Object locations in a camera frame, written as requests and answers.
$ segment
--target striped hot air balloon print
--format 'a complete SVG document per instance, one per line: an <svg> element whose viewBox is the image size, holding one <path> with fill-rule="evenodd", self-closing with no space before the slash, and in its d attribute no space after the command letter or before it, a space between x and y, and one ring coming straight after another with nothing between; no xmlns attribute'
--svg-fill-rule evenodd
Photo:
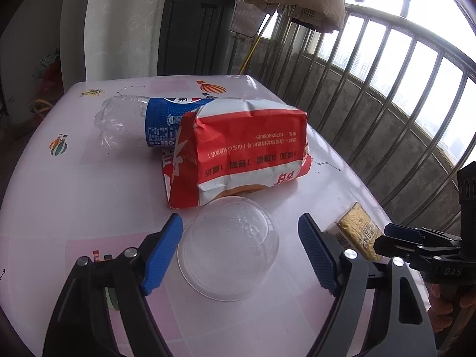
<svg viewBox="0 0 476 357"><path fill-rule="evenodd" d="M210 94L224 94L227 89L216 84L208 84L205 83L203 80L197 80L197 83L200 84L200 90L205 91L206 93Z"/></svg>
<svg viewBox="0 0 476 357"><path fill-rule="evenodd" d="M59 156L60 154L63 154L66 151L66 149L68 148L68 145L66 144L67 136L67 134L60 134L58 138L56 138L52 143L49 144L49 150L51 150L52 156Z"/></svg>

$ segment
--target metal railing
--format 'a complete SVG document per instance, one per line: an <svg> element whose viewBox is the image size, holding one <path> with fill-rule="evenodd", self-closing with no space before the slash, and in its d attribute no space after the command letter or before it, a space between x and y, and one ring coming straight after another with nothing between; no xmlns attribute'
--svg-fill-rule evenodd
<svg viewBox="0 0 476 357"><path fill-rule="evenodd" d="M347 113L342 125L339 127L337 133L331 141L331 145L333 147L336 146L338 141L342 138L344 131L352 122L355 116L356 109L366 94L371 94L374 98L381 102L382 106L378 114L374 117L371 126L366 131L365 135L362 137L358 146L350 154L350 157L348 159L348 163L350 165L353 164L358 158L358 156L362 153L368 141L375 133L378 125L382 122L383 115L386 113L386 111L389 110L392 113L396 114L398 118L403 121L404 127L402 131L396 136L391 147L387 149L385 155L375 165L370 174L364 179L365 184L369 184L370 181L372 181L377 176L377 174L382 170L382 168L389 161L389 159L394 155L396 149L400 146L404 137L407 136L409 132L413 132L418 136L421 141L424 142L424 152L418 158L417 162L398 182L398 184L394 186L389 192L389 194L382 200L381 205L383 207L387 206L395 198L395 196L397 196L399 192L401 192L403 188L414 178L415 174L418 172L419 169L422 168L423 164L428 160L431 155L433 155L438 160L438 162L441 163L447 175L445 176L444 180L441 181L439 185L435 187L432 193L417 208L415 208L412 213L410 213L407 217L403 219L403 225L409 225L413 221L415 221L415 219L420 216L435 201L435 199L438 198L439 195L442 194L443 190L448 184L450 184L450 182L452 182L453 185L457 187L457 184L455 183L456 173L468 160L470 153L476 145L476 134L474 134L469 145L461 155L458 162L456 162L456 164L452 164L451 161L447 158L447 155L444 153L444 151L438 147L438 142L446 131L449 123L453 118L453 115L455 114L456 109L458 108L458 104L465 89L467 80L472 79L473 81L476 81L476 63L466 54L464 54L462 51L457 49L454 45L444 40L440 36L405 19L405 16L408 13L409 3L410 0L403 0L402 9L400 13L401 16L391 15L386 12L382 12L368 7L362 7L360 5L346 4L347 14L344 26L346 25L346 22L350 16L360 17L361 19L363 19L363 25L354 44L354 48L349 56L345 69L342 69L337 65L333 64L333 59L338 50L343 30L340 31L337 35L334 46L327 60L322 59L319 56L319 50L323 44L324 34L319 35L314 53L309 54L307 52L312 38L311 31L307 30L305 32L305 35L300 39L301 44L297 44L299 51L297 52L296 57L294 58L294 65L292 66L292 68L288 66L292 54L292 49L296 46L296 44L294 43L300 28L296 25L291 25L290 18L292 15L292 7L287 7L283 9L278 16L278 20L275 24L275 27L273 28L273 34L271 36L271 39L267 43L267 49L264 56L264 60L262 61L260 74L259 76L257 76L263 84L265 84L268 88L277 93L284 84L283 77L285 76L286 68L290 68L291 73L289 74L287 83L285 83L284 89L282 90L282 92L284 92L283 98L285 98L286 94L289 92L290 85L294 83L296 79L301 79L300 76L296 76L298 66L305 58L310 59L309 66L306 69L304 77L302 78L301 83L299 85L299 89L297 90L296 100L291 103L295 106L299 106L301 104L301 100L303 99L304 91L309 85L309 79L311 76L312 69L316 68L317 65L322 66L323 72L317 83L317 87L313 92L309 104L305 108L305 110L310 113L313 110L320 93L322 92L329 72L337 72L341 76L341 78L327 108L325 109L322 119L317 125L318 132L322 131L326 122L328 121L329 116L332 113L332 110L334 109L334 106L342 93L344 84L347 81L351 81L352 83L360 87L359 93L354 98L349 112ZM362 42L362 38L366 32L367 25L370 22L375 22L384 25L385 33L382 37L378 51L373 59L370 69L368 70L367 76L365 80L362 81L356 76L353 76L350 71L352 65L354 64L354 59L356 58L359 45ZM405 59L403 60L401 68L392 84L392 87L389 93L385 96L377 89L371 87L371 81L373 76L375 75L378 63L382 57L387 40L389 39L389 35L392 30L397 30L403 34L408 35L411 38L411 42L408 51L406 52ZM228 64L228 73L230 73L231 67L236 59L238 40L239 36L236 35ZM423 90L422 95L420 96L420 99L418 100L412 113L410 115L407 115L400 108L398 108L392 102L392 100L394 99L398 91L398 88L406 73L406 70L408 68L408 65L418 42L435 50L437 52L437 58L433 66L433 70L425 86L425 89ZM444 120L442 121L442 124L438 128L435 135L433 137L429 137L428 134L416 123L416 119L420 113L420 110L425 104L425 101L428 98L428 94L430 93L431 88L433 87L436 74L439 71L443 59L447 59L451 61L455 66L457 66L462 71L462 77L456 95L453 99L453 102L451 103L451 106L448 109ZM448 219L448 221L446 221L440 227L440 229L448 229L459 218L460 213L461 212Z"/></svg>

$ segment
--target hand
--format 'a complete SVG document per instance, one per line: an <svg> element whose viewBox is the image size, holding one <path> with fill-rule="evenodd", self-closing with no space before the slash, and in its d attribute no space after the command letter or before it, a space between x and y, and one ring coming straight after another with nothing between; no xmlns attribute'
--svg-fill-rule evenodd
<svg viewBox="0 0 476 357"><path fill-rule="evenodd" d="M453 311L453 303L440 298L440 294L440 285L431 285L429 296L431 307L428 310L428 316L434 333L447 328L453 321L449 316ZM459 305L464 309L474 304L476 304L476 286L464 295L459 302Z"/></svg>

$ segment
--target red and white package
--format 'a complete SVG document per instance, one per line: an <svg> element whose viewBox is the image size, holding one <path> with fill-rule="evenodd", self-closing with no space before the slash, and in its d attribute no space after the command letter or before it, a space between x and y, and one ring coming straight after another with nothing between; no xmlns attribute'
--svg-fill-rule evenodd
<svg viewBox="0 0 476 357"><path fill-rule="evenodd" d="M307 115L264 99L215 99L184 114L164 150L171 208L204 205L303 176L311 167Z"/></svg>

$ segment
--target gold package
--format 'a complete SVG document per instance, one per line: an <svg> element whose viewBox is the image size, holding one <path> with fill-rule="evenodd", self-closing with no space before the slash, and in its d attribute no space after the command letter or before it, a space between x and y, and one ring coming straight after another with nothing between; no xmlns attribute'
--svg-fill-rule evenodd
<svg viewBox="0 0 476 357"><path fill-rule="evenodd" d="M367 260L380 260L382 257L375 253L374 242L382 232L363 210L359 203L337 222L346 239Z"/></svg>

